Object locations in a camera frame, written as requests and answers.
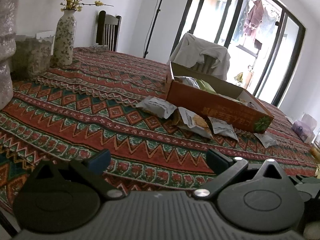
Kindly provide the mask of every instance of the red geometric tablecloth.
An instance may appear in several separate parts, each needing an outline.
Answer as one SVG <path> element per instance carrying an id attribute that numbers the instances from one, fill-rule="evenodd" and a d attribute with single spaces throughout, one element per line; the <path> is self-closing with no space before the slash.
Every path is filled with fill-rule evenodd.
<path id="1" fill-rule="evenodd" d="M 103 148 L 112 154 L 103 176 L 124 191 L 199 187 L 214 177 L 205 163 L 209 148 L 251 163 L 272 157 L 287 174 L 314 174 L 310 146 L 267 103 L 275 116 L 268 131 L 279 142 L 268 149 L 248 132 L 236 130 L 239 142 L 218 135 L 209 140 L 136 109 L 146 96 L 162 96 L 167 68 L 103 49 L 76 48 L 71 66 L 15 83 L 13 99 L 0 111 L 2 206 L 10 211 L 42 158 L 88 158 Z"/>

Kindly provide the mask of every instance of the circular cover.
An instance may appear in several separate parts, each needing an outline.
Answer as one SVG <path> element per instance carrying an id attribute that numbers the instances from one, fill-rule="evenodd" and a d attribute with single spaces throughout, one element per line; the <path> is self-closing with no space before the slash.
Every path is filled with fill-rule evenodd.
<path id="1" fill-rule="evenodd" d="M 98 194 L 76 182 L 37 181 L 21 191 L 13 212 L 22 228 L 40 233 L 61 233 L 91 220 L 100 207 Z"/>
<path id="2" fill-rule="evenodd" d="M 302 217 L 304 203 L 297 193 L 295 188 L 284 187 L 273 179 L 244 182 L 224 189 L 217 204 L 234 225 L 274 233 L 290 228 Z"/>

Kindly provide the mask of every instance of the metal screw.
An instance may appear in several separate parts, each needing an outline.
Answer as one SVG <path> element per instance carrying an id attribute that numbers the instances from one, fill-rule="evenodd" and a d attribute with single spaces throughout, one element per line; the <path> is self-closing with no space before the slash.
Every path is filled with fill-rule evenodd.
<path id="1" fill-rule="evenodd" d="M 123 196 L 123 192 L 119 189 L 112 189 L 107 192 L 107 196 L 110 198 L 120 198 Z"/>
<path id="2" fill-rule="evenodd" d="M 210 195 L 210 191 L 205 188 L 198 188 L 193 192 L 193 194 L 197 197 L 207 197 Z"/>

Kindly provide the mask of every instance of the dining table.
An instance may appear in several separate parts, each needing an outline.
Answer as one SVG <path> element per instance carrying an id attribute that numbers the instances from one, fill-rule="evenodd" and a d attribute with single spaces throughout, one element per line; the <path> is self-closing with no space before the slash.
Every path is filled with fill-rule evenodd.
<path id="1" fill-rule="evenodd" d="M 239 141 L 182 130 L 135 107 L 148 96 L 165 99 L 169 66 L 103 47 L 75 48 L 69 66 L 13 83 L 13 98 L 0 111 L 0 206 L 12 203 L 43 159 L 82 160 L 111 153 L 105 181 L 123 190 L 191 191 L 215 178 L 206 164 L 213 148 L 249 163 L 275 159 L 288 175 L 313 176 L 316 162 L 277 107 L 268 128 L 278 141 L 267 149 L 254 134 L 235 129 Z"/>

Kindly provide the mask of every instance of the cardboard box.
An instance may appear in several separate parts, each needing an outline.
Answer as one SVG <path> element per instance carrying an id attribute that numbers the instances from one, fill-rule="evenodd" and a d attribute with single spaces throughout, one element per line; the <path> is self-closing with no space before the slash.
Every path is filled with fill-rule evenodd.
<path id="1" fill-rule="evenodd" d="M 204 80 L 218 94 L 252 102 L 258 110 L 219 95 L 184 85 L 174 80 L 174 76 L 188 76 Z M 171 63 L 165 88 L 166 100 L 175 106 L 189 109 L 202 117 L 211 116 L 224 120 L 241 130 L 264 133 L 274 119 L 270 111 L 244 88 L 176 63 Z"/>

